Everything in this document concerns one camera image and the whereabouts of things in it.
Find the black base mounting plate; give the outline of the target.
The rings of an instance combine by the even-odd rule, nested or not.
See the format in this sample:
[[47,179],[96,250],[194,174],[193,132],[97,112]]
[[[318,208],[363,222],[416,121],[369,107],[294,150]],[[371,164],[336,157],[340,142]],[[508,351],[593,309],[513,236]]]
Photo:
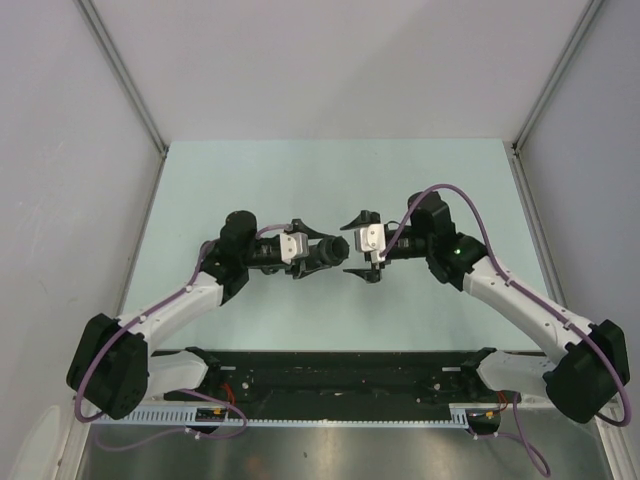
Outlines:
[[448,420],[455,404],[500,409],[513,392],[485,386],[474,351],[203,353],[197,392],[233,400],[251,420],[391,423]]

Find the aluminium frame post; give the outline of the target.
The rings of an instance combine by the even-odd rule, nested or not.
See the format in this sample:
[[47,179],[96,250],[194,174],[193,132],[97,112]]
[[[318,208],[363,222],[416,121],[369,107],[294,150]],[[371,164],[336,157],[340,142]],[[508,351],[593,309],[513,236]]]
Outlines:
[[590,0],[586,3],[522,126],[511,141],[514,152],[519,153],[526,145],[607,4],[608,1],[605,0]]
[[95,2],[90,0],[74,0],[73,3],[103,55],[108,68],[119,84],[134,115],[140,122],[146,136],[160,157],[165,159],[169,149],[168,144],[163,139],[160,129]]

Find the right aluminium frame post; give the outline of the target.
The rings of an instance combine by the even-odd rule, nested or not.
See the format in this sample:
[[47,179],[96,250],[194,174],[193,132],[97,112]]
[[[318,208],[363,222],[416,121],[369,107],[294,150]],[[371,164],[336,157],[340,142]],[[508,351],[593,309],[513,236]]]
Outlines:
[[514,152],[519,153],[526,145],[607,4],[608,1],[605,0],[590,0],[586,3],[522,126],[511,141]]

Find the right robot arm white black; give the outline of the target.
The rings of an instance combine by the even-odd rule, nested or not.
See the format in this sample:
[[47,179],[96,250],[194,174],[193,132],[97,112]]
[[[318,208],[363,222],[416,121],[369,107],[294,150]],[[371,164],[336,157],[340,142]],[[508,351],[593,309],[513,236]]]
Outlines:
[[532,290],[496,256],[489,237],[458,231],[436,184],[412,195],[396,228],[364,210],[345,225],[368,262],[354,275],[377,283],[394,260],[423,259],[442,284],[494,309],[540,349],[538,356],[494,348],[478,351],[463,366],[461,388],[473,401],[495,391],[549,400],[577,423],[592,418],[617,427],[630,424],[626,386],[630,369],[623,330],[595,323]]

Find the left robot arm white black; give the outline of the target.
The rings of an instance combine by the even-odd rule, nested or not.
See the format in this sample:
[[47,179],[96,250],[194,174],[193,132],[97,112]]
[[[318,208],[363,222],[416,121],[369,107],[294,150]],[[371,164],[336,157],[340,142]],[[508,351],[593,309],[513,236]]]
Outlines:
[[317,232],[299,219],[278,231],[267,237],[253,213],[234,211],[217,238],[201,245],[191,277],[177,291],[137,313],[91,318],[66,377],[76,393],[76,419],[122,419],[143,399],[180,389],[202,400],[214,397],[221,376],[201,356],[183,351],[152,361],[152,354],[191,321],[231,301],[248,283],[250,270],[282,271],[299,280],[349,255],[342,237]]

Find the left aluminium frame post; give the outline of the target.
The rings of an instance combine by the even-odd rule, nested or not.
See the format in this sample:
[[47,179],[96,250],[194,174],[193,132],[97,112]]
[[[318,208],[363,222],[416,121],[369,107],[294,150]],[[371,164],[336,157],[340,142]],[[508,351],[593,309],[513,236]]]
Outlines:
[[95,2],[90,0],[74,0],[73,3],[103,55],[108,68],[119,84],[134,115],[140,122],[146,136],[160,157],[165,159],[169,149],[168,144],[163,139],[160,129]]

